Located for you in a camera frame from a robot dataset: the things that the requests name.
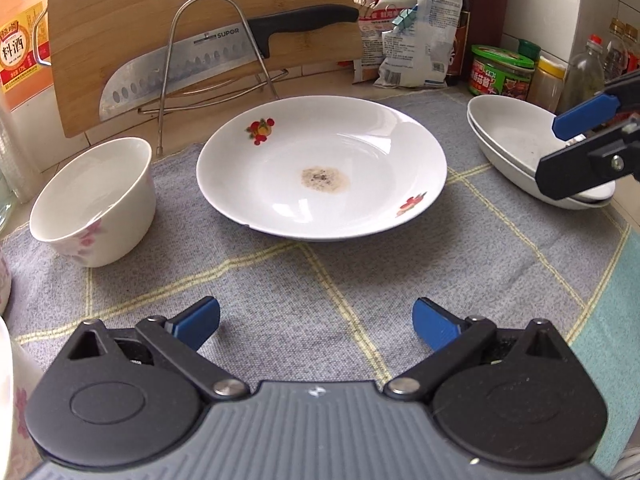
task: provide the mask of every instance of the round ceramic plate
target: round ceramic plate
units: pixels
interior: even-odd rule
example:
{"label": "round ceramic plate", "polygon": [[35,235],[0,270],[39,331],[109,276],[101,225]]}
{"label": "round ceramic plate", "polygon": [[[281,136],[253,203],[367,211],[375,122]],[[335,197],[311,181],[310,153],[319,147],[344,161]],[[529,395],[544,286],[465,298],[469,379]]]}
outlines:
{"label": "round ceramic plate", "polygon": [[476,141],[478,142],[480,150],[482,151],[482,153],[484,153],[484,156],[489,160],[489,162],[494,165],[494,168],[500,171],[500,173],[511,180],[521,190],[529,193],[531,196],[542,200],[542,202],[555,205],[562,209],[573,210],[604,207],[608,205],[609,202],[611,202],[610,198],[608,200],[600,200],[599,202],[580,202],[578,200],[574,200],[573,198],[551,200],[548,196],[545,196],[540,192],[535,178],[529,176],[516,165],[512,164],[509,160],[502,156],[498,152],[498,150],[495,149],[494,144],[492,142],[489,142],[488,137],[485,136],[485,134],[483,134],[475,125],[469,113],[467,113],[466,115],[466,120],[469,122],[471,129],[476,134]]}
{"label": "round ceramic plate", "polygon": [[[469,101],[467,113],[496,151],[532,177],[536,176],[543,156],[567,145],[551,129],[555,115],[525,101],[481,95]],[[616,183],[607,182],[578,193],[574,198],[581,202],[599,202],[611,198],[615,190]]]}
{"label": "round ceramic plate", "polygon": [[224,124],[196,167],[209,203],[239,224],[300,240],[391,229],[438,197],[447,161],[411,117],[338,96],[281,99]]}

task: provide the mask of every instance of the yellow label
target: yellow label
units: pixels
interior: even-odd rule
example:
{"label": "yellow label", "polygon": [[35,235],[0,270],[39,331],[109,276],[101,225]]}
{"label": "yellow label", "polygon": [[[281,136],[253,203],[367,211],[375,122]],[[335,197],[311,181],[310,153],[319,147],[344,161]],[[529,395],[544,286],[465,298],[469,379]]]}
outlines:
{"label": "yellow label", "polygon": [[[33,24],[42,9],[42,3],[37,3],[0,27],[0,86],[4,92],[42,70],[31,49]],[[37,40],[40,58],[47,59],[50,55],[49,34],[44,22],[38,27]]]}

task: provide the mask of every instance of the dark brown bottle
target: dark brown bottle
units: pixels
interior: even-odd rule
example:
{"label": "dark brown bottle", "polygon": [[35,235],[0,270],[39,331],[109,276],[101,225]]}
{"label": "dark brown bottle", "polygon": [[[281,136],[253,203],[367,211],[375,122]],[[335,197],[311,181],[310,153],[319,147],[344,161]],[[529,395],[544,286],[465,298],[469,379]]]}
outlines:
{"label": "dark brown bottle", "polygon": [[469,30],[470,19],[471,6],[469,5],[469,0],[462,0],[458,29],[456,30],[456,37],[453,41],[453,49],[449,58],[449,69],[447,70],[447,77],[445,78],[448,85],[455,85],[460,78],[462,62],[465,57],[466,35]]}

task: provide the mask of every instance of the kitchen knife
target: kitchen knife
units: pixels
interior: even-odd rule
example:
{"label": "kitchen knife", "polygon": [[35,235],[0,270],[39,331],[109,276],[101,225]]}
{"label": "kitchen knife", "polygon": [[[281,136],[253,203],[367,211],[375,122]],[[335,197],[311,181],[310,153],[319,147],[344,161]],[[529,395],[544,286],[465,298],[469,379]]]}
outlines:
{"label": "kitchen knife", "polygon": [[[267,59],[269,38],[278,32],[305,32],[332,23],[356,22],[358,9],[325,4],[287,10],[247,20],[262,56]],[[100,98],[100,120],[105,121],[160,97],[167,47],[138,56],[109,78]],[[174,43],[167,94],[217,74],[255,61],[242,23],[216,28]]]}

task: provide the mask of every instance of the cutting board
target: cutting board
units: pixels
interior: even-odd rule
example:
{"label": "cutting board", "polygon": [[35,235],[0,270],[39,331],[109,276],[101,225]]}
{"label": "cutting board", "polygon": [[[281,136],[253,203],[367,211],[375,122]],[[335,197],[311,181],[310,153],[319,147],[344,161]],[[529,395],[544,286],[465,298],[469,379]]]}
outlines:
{"label": "cutting board", "polygon": [[[49,37],[60,118],[67,137],[100,122],[98,103],[105,83],[125,62],[166,45],[169,28],[186,0],[49,0]],[[235,0],[248,18],[317,4],[353,5],[353,0]],[[176,40],[239,22],[223,0],[200,0],[185,10]],[[358,59],[356,23],[321,30],[275,34],[272,70],[306,63]],[[211,78],[208,84],[260,72],[258,62]]]}

